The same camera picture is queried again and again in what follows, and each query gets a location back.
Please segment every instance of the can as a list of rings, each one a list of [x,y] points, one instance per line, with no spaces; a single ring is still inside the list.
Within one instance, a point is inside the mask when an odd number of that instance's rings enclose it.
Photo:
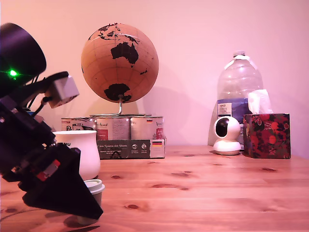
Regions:
[[[165,139],[162,116],[131,118],[131,139]]]
[[[96,120],[94,117],[62,117],[62,131],[95,131]]]
[[[97,140],[130,140],[130,118],[97,117]]]

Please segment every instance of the white security camera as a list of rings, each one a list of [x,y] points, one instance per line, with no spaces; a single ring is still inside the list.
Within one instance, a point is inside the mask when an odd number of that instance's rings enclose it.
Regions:
[[[213,125],[214,133],[218,137],[213,149],[220,155],[237,155],[240,151],[240,143],[237,137],[240,134],[239,122],[230,116],[220,117]]]

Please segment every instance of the bottle cap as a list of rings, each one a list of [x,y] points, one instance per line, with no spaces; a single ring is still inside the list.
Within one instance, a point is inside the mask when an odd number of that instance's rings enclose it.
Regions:
[[[92,195],[98,194],[105,189],[105,185],[99,179],[92,179],[84,181]]]
[[[233,57],[236,57],[236,56],[239,56],[239,55],[243,55],[245,56],[245,51],[242,51],[242,50],[238,50],[238,51],[235,51],[234,54],[233,54]]]

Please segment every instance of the globe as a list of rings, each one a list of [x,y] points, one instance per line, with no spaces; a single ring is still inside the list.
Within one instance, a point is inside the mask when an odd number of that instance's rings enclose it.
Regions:
[[[151,40],[125,24],[109,24],[95,31],[82,52],[85,81],[100,97],[123,103],[146,95],[155,84],[159,60]]]

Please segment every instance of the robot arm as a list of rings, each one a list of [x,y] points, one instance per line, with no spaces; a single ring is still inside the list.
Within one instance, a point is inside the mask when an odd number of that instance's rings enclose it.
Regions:
[[[21,27],[0,28],[0,173],[26,194],[26,205],[98,219],[103,213],[79,175],[80,150],[56,144],[44,121],[37,121],[23,105],[40,93],[52,108],[76,96],[68,72],[26,83],[46,68],[35,40]]]

